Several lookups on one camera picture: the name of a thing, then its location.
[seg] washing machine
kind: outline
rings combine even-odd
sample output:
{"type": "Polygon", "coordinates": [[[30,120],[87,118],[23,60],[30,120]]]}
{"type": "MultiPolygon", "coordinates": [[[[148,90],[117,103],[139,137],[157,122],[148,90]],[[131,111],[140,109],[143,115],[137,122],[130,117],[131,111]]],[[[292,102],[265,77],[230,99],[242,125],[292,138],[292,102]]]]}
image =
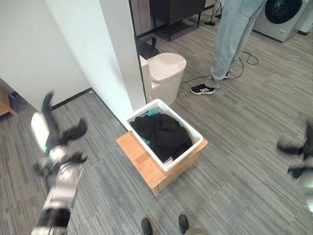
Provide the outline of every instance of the washing machine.
{"type": "Polygon", "coordinates": [[[312,0],[268,0],[253,30],[286,41],[298,32],[297,22],[312,0]]]}

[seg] wooden stool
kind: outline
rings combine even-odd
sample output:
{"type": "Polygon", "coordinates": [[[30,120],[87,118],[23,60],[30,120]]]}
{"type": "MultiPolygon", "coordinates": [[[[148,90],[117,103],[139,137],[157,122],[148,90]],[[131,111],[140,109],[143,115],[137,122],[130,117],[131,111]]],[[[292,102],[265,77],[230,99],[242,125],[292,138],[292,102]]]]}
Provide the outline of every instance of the wooden stool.
{"type": "Polygon", "coordinates": [[[139,171],[143,179],[151,188],[153,194],[158,196],[172,181],[179,177],[186,169],[192,167],[200,155],[200,151],[208,144],[206,139],[180,163],[169,171],[163,171],[140,142],[128,132],[116,140],[121,148],[139,171]]]}
{"type": "Polygon", "coordinates": [[[0,87],[0,116],[6,114],[8,112],[13,115],[17,115],[18,113],[11,108],[9,97],[14,99],[14,96],[10,92],[8,92],[5,88],[0,87]]]}

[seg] washing machine door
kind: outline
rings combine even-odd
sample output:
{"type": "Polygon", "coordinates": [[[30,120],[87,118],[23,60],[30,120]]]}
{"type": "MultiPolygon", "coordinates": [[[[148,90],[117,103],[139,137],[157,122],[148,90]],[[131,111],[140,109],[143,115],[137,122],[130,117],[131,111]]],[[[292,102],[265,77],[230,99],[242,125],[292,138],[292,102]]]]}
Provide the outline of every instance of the washing machine door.
{"type": "Polygon", "coordinates": [[[282,24],[295,16],[301,5],[302,0],[268,0],[265,15],[273,24],[282,24]]]}

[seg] light blue jeans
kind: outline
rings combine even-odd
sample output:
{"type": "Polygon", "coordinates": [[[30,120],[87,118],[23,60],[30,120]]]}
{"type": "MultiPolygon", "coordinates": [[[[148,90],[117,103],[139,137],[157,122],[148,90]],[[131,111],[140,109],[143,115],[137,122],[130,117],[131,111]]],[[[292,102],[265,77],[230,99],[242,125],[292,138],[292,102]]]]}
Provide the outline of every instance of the light blue jeans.
{"type": "Polygon", "coordinates": [[[222,0],[223,13],[216,36],[211,75],[205,85],[218,88],[229,68],[238,60],[253,24],[266,0],[222,0]]]}

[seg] toilet lid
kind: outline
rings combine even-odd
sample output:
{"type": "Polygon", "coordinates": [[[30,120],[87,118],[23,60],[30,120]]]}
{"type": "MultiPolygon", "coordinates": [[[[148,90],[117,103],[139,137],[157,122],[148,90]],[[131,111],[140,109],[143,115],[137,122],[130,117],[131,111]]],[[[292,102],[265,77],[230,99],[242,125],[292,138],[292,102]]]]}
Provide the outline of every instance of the toilet lid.
{"type": "Polygon", "coordinates": [[[151,78],[161,83],[181,72],[186,67],[186,60],[175,53],[161,53],[147,60],[151,78]]]}

